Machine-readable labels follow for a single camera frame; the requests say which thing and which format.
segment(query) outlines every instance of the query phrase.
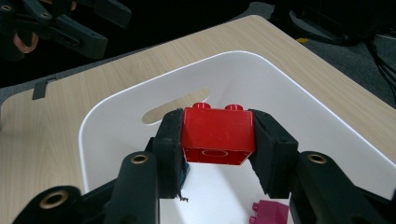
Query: black cable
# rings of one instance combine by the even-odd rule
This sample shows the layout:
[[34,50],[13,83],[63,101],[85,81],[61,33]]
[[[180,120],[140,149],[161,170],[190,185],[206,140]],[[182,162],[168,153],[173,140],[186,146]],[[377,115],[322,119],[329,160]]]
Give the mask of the black cable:
[[396,70],[394,68],[392,68],[391,66],[389,66],[386,62],[384,62],[379,57],[378,52],[376,50],[376,45],[375,45],[373,36],[371,38],[365,40],[365,44],[375,61],[375,65],[378,68],[379,74],[388,83],[391,93],[393,95],[394,104],[396,106],[396,85],[395,85],[395,83],[396,83],[396,72],[395,71]]

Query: red lego brick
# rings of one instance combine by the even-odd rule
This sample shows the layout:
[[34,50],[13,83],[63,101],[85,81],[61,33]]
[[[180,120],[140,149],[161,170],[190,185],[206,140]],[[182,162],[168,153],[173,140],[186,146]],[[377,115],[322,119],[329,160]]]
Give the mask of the red lego brick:
[[251,216],[249,224],[287,224],[289,207],[283,203],[260,200],[252,205],[256,216]]
[[240,165],[255,150],[253,113],[241,105],[186,107],[181,146],[186,161]]

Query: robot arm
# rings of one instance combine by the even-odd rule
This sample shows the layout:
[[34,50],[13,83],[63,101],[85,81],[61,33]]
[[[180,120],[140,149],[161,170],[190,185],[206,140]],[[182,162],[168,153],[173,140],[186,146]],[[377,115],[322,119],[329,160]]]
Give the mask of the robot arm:
[[[242,153],[233,154],[229,150],[232,145],[224,143],[228,148],[224,145],[215,148],[212,144],[216,141],[209,141],[197,148],[200,155],[210,157],[208,150],[212,150],[210,153],[229,150],[224,155],[232,156],[226,160],[217,157],[221,158],[217,161],[194,157],[190,152],[186,156],[194,132],[205,131],[191,124],[196,122],[211,129],[205,125],[211,119],[207,113],[218,116],[217,126],[228,126],[227,122],[236,125],[235,133],[229,134],[253,141],[253,152],[250,143],[245,144]],[[234,116],[240,116],[242,122],[235,124],[238,120]],[[244,127],[253,129],[253,138],[240,133],[240,130],[246,132]],[[243,162],[241,155],[249,159],[265,194],[272,199],[290,198],[294,223],[396,223],[395,196],[389,201],[354,186],[330,157],[315,151],[299,152],[297,146],[298,142],[271,115],[259,110],[245,111],[239,106],[211,109],[207,105],[177,109],[163,117],[156,136],[150,138],[144,151],[125,157],[116,179],[85,195],[70,186],[45,190],[27,204],[14,224],[158,224],[160,199],[178,197],[187,201],[181,196],[181,189],[188,176],[189,161],[234,164]]]

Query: lego stud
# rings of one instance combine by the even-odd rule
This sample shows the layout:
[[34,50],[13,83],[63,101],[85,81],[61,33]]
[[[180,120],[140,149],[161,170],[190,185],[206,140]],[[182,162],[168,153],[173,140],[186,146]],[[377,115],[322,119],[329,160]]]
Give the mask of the lego stud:
[[259,204],[258,203],[253,203],[253,205],[251,205],[251,209],[255,212],[259,211]]
[[251,216],[250,219],[248,220],[249,224],[255,224],[256,223],[257,218],[255,218],[254,216]]
[[134,164],[142,164],[149,160],[149,157],[146,155],[136,155],[131,158],[131,163]]
[[228,109],[228,110],[244,110],[244,107],[242,107],[241,105],[226,105],[225,109]]
[[309,154],[308,155],[308,159],[311,160],[314,163],[318,163],[318,164],[324,164],[327,162],[326,158],[319,155],[319,154]]
[[201,103],[193,104],[192,107],[197,108],[197,109],[210,109],[210,104],[201,102]]
[[68,197],[69,194],[66,190],[61,189],[53,191],[49,193],[45,198],[43,198],[43,200],[41,200],[40,207],[43,209],[51,209],[57,207],[64,203]]

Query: dark floor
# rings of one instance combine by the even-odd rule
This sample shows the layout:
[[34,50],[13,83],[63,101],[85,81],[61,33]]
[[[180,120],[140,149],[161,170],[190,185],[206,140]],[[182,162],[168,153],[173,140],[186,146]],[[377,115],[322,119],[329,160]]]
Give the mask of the dark floor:
[[[265,19],[269,19],[273,9],[274,7],[272,5],[253,2],[244,13],[235,17],[234,19],[252,14],[260,15]],[[297,19],[293,16],[293,13],[291,13],[291,15],[295,23],[305,30],[318,35],[328,35],[326,30],[320,29],[320,27],[316,26],[315,24],[311,24],[311,21]],[[379,57],[381,57],[391,67],[396,69],[396,39],[393,36],[387,34],[376,35],[375,45],[377,47],[377,54]],[[370,91],[387,104],[395,107],[395,99],[392,95],[389,84],[379,73],[378,68],[375,65],[375,61],[364,43],[345,47],[309,40],[304,43],[304,46],[312,50],[320,58],[333,65],[346,76],[359,83],[361,86],[363,86],[363,88]],[[49,77],[57,77],[58,79],[62,77],[68,77],[89,67],[92,67],[92,64],[67,70]],[[0,89],[0,104],[2,104],[9,96],[21,91],[32,89],[37,81],[44,80],[49,77],[42,77],[22,84]]]

